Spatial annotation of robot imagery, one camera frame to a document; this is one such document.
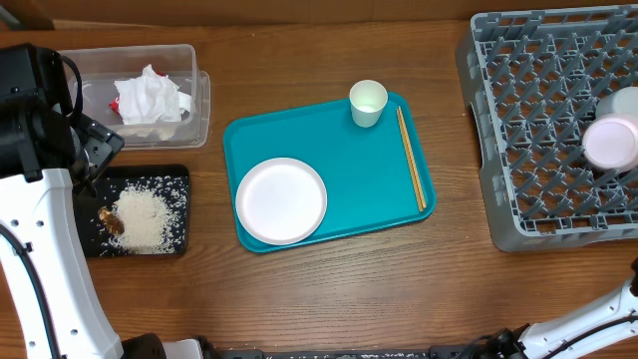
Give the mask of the red snack wrapper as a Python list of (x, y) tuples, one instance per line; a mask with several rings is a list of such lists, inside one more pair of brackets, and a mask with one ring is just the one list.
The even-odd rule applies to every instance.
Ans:
[(110, 108), (111, 108), (111, 110), (112, 110), (115, 114), (117, 114), (117, 115), (120, 113), (120, 111), (119, 111), (119, 102), (120, 102), (120, 98), (119, 98), (119, 97), (116, 97), (114, 100), (112, 100), (112, 101), (109, 103), (109, 107), (110, 107)]

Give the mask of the white napkin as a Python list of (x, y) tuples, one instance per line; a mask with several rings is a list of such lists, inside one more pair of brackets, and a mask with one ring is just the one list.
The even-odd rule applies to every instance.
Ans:
[(118, 92), (119, 116), (125, 125), (180, 122), (191, 112), (191, 95), (182, 92), (167, 75), (146, 65), (136, 78), (114, 81)]

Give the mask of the brown food scrap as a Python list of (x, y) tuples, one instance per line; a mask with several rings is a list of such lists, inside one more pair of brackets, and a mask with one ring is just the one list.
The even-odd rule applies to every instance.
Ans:
[(124, 223), (105, 206), (98, 209), (98, 217), (109, 234), (121, 235), (125, 232)]

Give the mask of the white rice pile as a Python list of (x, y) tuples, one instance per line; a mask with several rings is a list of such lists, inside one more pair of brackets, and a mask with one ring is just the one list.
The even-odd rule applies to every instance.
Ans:
[[(179, 254), (185, 250), (189, 180), (186, 176), (142, 176), (105, 179), (92, 211), (97, 231), (91, 240), (102, 247), (100, 256)], [(121, 235), (109, 234), (98, 217), (105, 206), (125, 225)]]

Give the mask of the white round plate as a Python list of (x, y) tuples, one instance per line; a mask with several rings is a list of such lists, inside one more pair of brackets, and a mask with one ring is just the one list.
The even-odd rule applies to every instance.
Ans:
[(239, 222), (258, 241), (275, 246), (309, 237), (321, 224), (328, 192), (318, 173), (291, 158), (266, 160), (241, 180), (235, 195)]

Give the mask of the white paper cup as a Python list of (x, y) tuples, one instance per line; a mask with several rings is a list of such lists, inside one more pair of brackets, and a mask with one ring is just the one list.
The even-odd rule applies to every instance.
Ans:
[(379, 82), (362, 80), (353, 85), (349, 93), (351, 114), (356, 125), (373, 127), (388, 103), (388, 92)]

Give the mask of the pink bowl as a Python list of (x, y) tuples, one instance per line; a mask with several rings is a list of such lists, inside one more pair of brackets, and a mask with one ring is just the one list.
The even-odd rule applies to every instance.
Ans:
[(582, 145), (595, 168), (630, 171), (637, 167), (637, 118), (626, 114), (597, 118), (585, 131)]

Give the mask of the grey bowl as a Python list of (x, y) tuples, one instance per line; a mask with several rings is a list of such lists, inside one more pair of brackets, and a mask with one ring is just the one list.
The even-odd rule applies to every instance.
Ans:
[(626, 87), (600, 100), (595, 110), (595, 117), (599, 118), (611, 114), (637, 117), (638, 88)]

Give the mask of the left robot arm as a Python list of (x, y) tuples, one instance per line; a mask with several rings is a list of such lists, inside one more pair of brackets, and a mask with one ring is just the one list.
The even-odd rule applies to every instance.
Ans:
[(83, 113), (66, 56), (26, 43), (1, 51), (1, 266), (30, 358), (214, 358), (202, 336), (121, 340), (98, 299), (74, 197), (124, 147)]

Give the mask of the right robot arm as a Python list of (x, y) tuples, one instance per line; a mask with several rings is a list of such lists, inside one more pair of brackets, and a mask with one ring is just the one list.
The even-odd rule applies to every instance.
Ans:
[(557, 319), (504, 330), (474, 358), (580, 358), (637, 335), (637, 277)]

